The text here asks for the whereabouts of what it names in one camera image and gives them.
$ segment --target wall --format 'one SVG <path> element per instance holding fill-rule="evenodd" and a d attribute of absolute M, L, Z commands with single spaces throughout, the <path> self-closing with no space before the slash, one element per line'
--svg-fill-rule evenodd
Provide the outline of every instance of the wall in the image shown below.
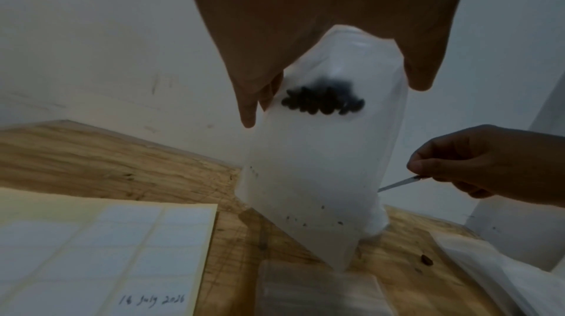
<path fill-rule="evenodd" d="M 462 0 L 432 91 L 412 92 L 383 183 L 426 140 L 527 128 L 565 69 L 563 0 Z M 240 164 L 225 69 L 192 0 L 0 0 L 0 125 L 71 119 Z M 420 182 L 386 203 L 463 223 L 476 202 Z"/>
<path fill-rule="evenodd" d="M 530 129 L 565 136 L 565 74 Z M 502 253 L 544 270 L 565 256 L 565 208 L 489 198 L 478 204 L 467 226 Z M 557 269 L 565 276 L 565 261 Z"/>

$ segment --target wooden surface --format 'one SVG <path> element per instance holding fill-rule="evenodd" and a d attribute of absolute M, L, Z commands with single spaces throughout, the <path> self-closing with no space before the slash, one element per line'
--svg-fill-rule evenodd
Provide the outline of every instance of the wooden surface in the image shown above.
<path fill-rule="evenodd" d="M 239 170 L 71 122 L 0 132 L 0 185 L 82 197 L 216 203 L 196 315 L 252 315 L 259 263 L 320 264 L 239 203 Z M 391 225 L 362 242 L 351 270 L 374 274 L 400 315 L 498 315 L 488 295 L 435 245 L 430 231 L 463 227 L 387 208 Z M 420 261 L 428 255 L 432 267 Z"/>

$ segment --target human hand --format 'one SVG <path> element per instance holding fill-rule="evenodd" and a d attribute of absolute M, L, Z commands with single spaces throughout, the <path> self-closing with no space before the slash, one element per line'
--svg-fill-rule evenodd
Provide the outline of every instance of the human hand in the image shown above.
<path fill-rule="evenodd" d="M 335 24 L 396 40 L 412 89 L 425 91 L 443 60 L 459 0 L 196 0 L 235 91 L 243 125 L 267 109 L 283 69 Z"/>
<path fill-rule="evenodd" d="M 565 207 L 563 137 L 483 125 L 429 140 L 407 167 L 474 198 Z"/>

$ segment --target debris particle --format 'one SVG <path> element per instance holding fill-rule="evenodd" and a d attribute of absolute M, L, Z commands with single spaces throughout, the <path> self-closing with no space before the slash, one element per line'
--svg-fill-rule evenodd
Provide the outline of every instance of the debris particle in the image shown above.
<path fill-rule="evenodd" d="M 422 260 L 422 263 L 424 263 L 424 265 L 428 265 L 429 267 L 434 265 L 434 261 L 429 257 L 425 256 L 424 254 L 422 254 L 420 260 Z"/>

